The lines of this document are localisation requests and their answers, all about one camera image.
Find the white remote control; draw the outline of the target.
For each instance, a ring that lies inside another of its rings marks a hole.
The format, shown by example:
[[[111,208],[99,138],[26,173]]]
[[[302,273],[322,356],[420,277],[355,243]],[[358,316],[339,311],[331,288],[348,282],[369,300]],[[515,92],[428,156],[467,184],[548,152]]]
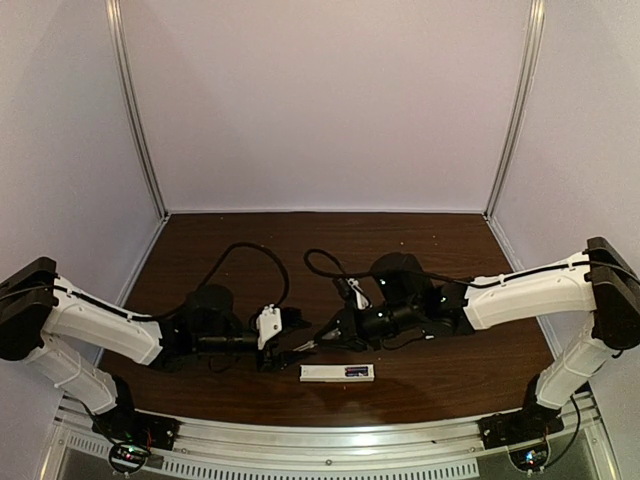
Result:
[[[367,366],[368,378],[345,378],[346,367]],[[362,383],[373,382],[375,371],[373,364],[355,365],[301,365],[299,380],[302,383]]]

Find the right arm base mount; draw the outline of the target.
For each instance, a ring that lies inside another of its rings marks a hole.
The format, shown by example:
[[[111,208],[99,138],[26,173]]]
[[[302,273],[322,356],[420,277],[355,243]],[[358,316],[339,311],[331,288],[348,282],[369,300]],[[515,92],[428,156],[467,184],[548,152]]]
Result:
[[[549,409],[537,403],[535,391],[539,377],[536,375],[527,385],[523,406],[519,410],[493,414],[477,422],[486,450],[534,442],[532,446],[509,452],[511,464],[527,474],[542,472],[546,468],[550,460],[547,437],[564,429],[560,409]]]

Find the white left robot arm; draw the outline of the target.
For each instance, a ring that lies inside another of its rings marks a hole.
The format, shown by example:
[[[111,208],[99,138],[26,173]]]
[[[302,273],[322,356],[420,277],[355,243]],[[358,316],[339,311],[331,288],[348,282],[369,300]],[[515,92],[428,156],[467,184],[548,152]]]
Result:
[[[201,356],[249,354],[259,370],[286,367],[299,353],[279,339],[309,327],[299,309],[267,304],[252,320],[234,312],[232,292],[205,284],[176,309],[147,315],[113,305],[60,276],[40,257],[1,283],[1,357],[31,364],[95,416],[133,410],[125,381],[100,371],[69,344],[75,338],[157,370]]]

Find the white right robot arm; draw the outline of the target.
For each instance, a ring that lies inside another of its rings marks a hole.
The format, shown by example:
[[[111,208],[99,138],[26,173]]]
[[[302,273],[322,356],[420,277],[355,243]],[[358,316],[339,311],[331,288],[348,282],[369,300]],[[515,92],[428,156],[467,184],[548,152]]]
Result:
[[[344,301],[315,343],[354,352],[378,350],[415,328],[453,337],[529,317],[586,313],[582,329],[530,382],[524,417],[557,416],[608,359],[639,345],[639,279],[603,237],[555,263],[469,280],[428,272],[414,255],[400,252],[364,272],[312,271],[331,279]]]

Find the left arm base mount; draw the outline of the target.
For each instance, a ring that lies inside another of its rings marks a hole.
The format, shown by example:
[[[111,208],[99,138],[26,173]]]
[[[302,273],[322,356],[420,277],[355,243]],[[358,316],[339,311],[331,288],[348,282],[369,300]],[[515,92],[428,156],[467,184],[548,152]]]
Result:
[[[92,430],[111,444],[107,461],[117,473],[129,477],[139,472],[152,456],[152,449],[171,451],[181,422],[172,417],[135,409],[127,383],[118,376],[115,406],[102,414],[90,414]]]

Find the clear tester screwdriver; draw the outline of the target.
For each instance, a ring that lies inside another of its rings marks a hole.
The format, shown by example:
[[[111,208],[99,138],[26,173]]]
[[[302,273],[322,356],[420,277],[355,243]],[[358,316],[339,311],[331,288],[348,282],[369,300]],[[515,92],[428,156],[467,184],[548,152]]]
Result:
[[[307,350],[314,349],[316,346],[317,346],[317,344],[316,344],[316,342],[314,340],[309,340],[309,341],[303,343],[302,345],[294,348],[294,351],[296,351],[296,352],[307,351]]]

